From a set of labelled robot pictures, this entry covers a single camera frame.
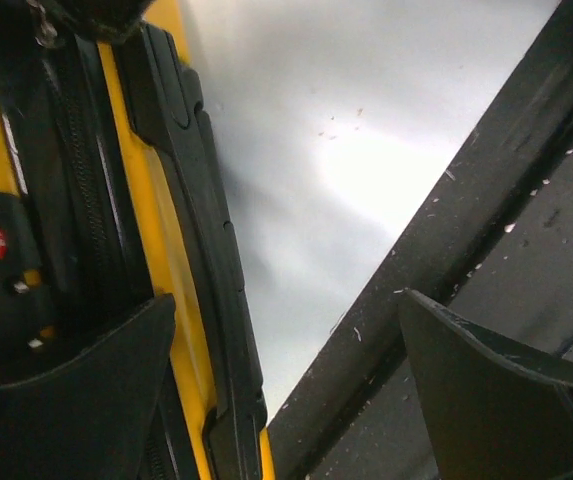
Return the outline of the yellow Pikachu suitcase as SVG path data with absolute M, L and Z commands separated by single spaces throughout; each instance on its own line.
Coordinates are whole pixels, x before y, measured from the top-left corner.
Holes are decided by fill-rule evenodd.
M 134 479 L 271 479 L 262 373 L 175 1 L 0 1 L 0 366 L 165 294 Z

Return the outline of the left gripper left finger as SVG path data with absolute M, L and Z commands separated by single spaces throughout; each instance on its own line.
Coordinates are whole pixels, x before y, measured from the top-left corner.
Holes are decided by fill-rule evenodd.
M 0 366 L 0 479 L 134 479 L 175 333 L 151 299 Z

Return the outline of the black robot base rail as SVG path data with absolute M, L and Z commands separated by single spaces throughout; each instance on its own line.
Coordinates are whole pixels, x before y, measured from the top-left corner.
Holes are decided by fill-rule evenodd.
M 415 290 L 573 362 L 573 1 L 559 4 L 269 427 L 280 479 L 444 479 L 399 323 Z

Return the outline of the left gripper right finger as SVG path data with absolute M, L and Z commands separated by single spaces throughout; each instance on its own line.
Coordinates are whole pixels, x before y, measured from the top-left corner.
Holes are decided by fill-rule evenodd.
M 415 290 L 399 323 L 442 478 L 573 479 L 572 361 Z

